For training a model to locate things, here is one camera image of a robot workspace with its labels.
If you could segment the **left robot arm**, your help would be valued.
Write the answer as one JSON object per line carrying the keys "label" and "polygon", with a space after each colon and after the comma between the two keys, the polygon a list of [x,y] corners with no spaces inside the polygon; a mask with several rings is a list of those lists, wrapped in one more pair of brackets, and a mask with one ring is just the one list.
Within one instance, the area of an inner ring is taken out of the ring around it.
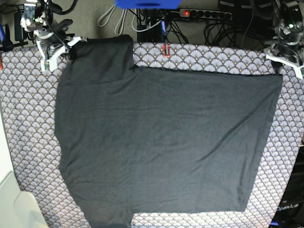
{"label": "left robot arm", "polygon": [[300,0],[277,0],[274,9],[274,32],[264,49],[266,59],[275,63],[276,69],[289,66],[295,76],[304,78],[304,16]]}

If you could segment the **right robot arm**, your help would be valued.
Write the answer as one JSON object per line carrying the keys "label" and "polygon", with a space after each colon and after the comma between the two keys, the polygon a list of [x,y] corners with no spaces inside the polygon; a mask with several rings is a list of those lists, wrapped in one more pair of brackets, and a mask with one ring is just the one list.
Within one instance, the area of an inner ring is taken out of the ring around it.
{"label": "right robot arm", "polygon": [[55,71],[60,56],[73,59],[73,46],[79,42],[87,42],[85,37],[67,34],[68,27],[73,24],[71,19],[61,22],[54,19],[54,14],[63,16],[71,13],[76,4],[77,1],[74,0],[69,9],[63,10],[52,0],[28,0],[24,3],[20,25],[36,37],[35,43],[42,56],[42,71]]}

